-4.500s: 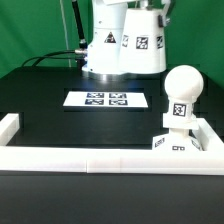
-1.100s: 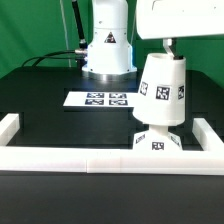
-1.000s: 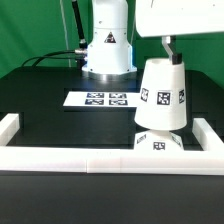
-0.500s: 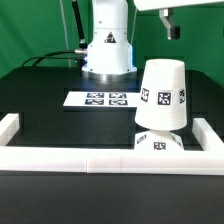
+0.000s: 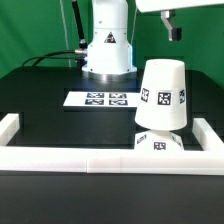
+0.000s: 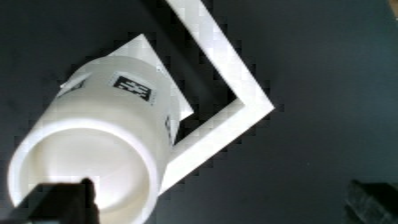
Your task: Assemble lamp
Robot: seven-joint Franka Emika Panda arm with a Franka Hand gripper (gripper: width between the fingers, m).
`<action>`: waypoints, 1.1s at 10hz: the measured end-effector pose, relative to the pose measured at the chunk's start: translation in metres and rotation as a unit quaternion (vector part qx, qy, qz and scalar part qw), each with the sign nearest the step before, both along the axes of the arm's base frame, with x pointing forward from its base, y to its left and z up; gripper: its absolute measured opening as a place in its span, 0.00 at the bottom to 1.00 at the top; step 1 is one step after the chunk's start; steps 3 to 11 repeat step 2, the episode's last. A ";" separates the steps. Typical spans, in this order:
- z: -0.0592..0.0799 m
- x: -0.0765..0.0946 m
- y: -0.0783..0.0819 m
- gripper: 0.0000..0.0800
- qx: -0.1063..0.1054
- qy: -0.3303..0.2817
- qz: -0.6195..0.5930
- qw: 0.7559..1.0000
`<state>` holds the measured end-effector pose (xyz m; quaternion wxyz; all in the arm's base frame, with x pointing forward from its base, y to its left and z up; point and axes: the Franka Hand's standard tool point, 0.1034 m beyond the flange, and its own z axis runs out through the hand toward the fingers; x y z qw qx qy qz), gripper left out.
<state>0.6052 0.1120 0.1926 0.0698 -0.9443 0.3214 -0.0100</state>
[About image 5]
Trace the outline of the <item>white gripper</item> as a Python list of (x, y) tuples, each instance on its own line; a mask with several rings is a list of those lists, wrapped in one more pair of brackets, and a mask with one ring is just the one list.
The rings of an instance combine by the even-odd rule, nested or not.
[(162, 11), (161, 20), (168, 31), (168, 39), (180, 41), (182, 28), (175, 24), (173, 9), (219, 5), (224, 4), (224, 0), (135, 0), (135, 3), (140, 12)]

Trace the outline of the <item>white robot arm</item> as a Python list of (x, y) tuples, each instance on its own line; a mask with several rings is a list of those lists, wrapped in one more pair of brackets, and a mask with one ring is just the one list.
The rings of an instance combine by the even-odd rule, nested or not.
[[(142, 12), (159, 12), (170, 41), (179, 41), (182, 29), (172, 23), (176, 9), (224, 4), (224, 0), (135, 0)], [(93, 39), (85, 50), (84, 77), (122, 80), (136, 76), (133, 48), (127, 40), (128, 4), (126, 0), (92, 0)]]

